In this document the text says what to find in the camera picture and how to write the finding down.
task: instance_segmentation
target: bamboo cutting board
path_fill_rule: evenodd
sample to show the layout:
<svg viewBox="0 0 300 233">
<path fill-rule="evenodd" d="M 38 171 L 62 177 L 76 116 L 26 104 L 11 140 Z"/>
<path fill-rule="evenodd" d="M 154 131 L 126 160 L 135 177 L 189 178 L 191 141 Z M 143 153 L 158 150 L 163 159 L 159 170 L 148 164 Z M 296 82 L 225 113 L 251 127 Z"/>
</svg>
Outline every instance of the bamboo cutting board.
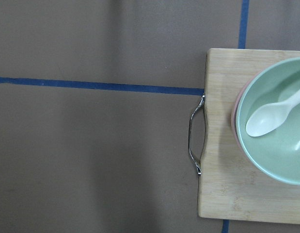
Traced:
<svg viewBox="0 0 300 233">
<path fill-rule="evenodd" d="M 300 186 L 258 170 L 231 130 L 237 95 L 256 73 L 300 51 L 210 49 L 205 81 L 206 145 L 201 159 L 201 217 L 300 224 Z"/>
</svg>

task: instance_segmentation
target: blue tape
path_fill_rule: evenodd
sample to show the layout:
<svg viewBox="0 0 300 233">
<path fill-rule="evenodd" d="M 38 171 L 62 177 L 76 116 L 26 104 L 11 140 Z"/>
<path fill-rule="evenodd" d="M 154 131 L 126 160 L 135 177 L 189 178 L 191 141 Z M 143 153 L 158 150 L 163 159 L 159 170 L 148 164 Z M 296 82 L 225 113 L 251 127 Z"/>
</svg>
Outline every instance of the blue tape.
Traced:
<svg viewBox="0 0 300 233">
<path fill-rule="evenodd" d="M 70 88 L 82 88 L 82 89 L 99 89 L 99 90 L 113 90 L 113 91 L 164 93 L 164 94 L 193 95 L 193 96 L 201 96 L 204 93 L 204 90 L 200 88 L 132 85 L 132 84 L 116 84 L 116 83 L 93 83 L 93 82 L 81 82 L 81 81 L 27 79 L 27 78 L 0 77 L 0 83 L 10 83 L 10 84 L 17 84 L 17 85 L 33 85 L 33 86 L 70 87 Z"/>
<path fill-rule="evenodd" d="M 224 219 L 221 233 L 228 233 L 229 220 Z"/>
<path fill-rule="evenodd" d="M 240 26 L 239 26 L 239 38 L 238 38 L 238 49 L 246 48 L 249 3 L 250 3 L 250 0 L 242 1 Z"/>
</svg>

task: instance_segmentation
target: plastic spoon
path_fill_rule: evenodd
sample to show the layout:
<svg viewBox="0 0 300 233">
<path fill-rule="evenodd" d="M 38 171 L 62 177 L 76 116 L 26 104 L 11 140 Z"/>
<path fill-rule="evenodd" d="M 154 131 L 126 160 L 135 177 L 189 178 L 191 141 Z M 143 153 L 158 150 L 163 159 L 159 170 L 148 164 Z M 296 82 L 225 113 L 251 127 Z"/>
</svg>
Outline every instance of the plastic spoon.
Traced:
<svg viewBox="0 0 300 233">
<path fill-rule="evenodd" d="M 291 110 L 300 103 L 300 90 L 288 99 L 259 107 L 246 124 L 247 134 L 252 137 L 265 135 L 281 126 Z"/>
</svg>

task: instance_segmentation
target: gray surface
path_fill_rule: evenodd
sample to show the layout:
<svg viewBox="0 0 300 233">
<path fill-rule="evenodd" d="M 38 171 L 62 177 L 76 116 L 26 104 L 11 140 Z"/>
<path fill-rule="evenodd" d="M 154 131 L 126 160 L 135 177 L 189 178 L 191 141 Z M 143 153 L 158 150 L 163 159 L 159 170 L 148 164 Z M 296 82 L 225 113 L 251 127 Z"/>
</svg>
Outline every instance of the gray surface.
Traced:
<svg viewBox="0 0 300 233">
<path fill-rule="evenodd" d="M 240 0 L 0 0 L 0 76 L 203 87 L 207 50 L 237 47 L 240 8 Z M 247 42 L 300 50 L 300 1 L 251 1 Z M 187 135 L 198 101 L 0 84 L 0 232 L 220 232 L 221 220 L 196 211 Z M 300 225 L 231 221 L 230 231 Z"/>
<path fill-rule="evenodd" d="M 250 1 L 246 48 L 300 50 L 300 0 Z"/>
</svg>

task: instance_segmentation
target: green bowl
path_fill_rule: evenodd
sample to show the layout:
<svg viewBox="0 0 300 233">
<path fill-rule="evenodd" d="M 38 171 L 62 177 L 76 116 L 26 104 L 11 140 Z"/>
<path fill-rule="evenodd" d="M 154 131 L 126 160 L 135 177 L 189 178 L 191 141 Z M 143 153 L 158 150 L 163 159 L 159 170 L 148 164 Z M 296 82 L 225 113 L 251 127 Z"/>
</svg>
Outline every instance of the green bowl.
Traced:
<svg viewBox="0 0 300 233">
<path fill-rule="evenodd" d="M 300 58 L 276 63 L 259 73 L 245 89 L 237 108 L 236 131 L 247 157 L 261 171 L 284 183 L 300 185 L 300 104 L 283 125 L 251 137 L 246 123 L 260 106 L 283 101 L 300 89 Z"/>
</svg>

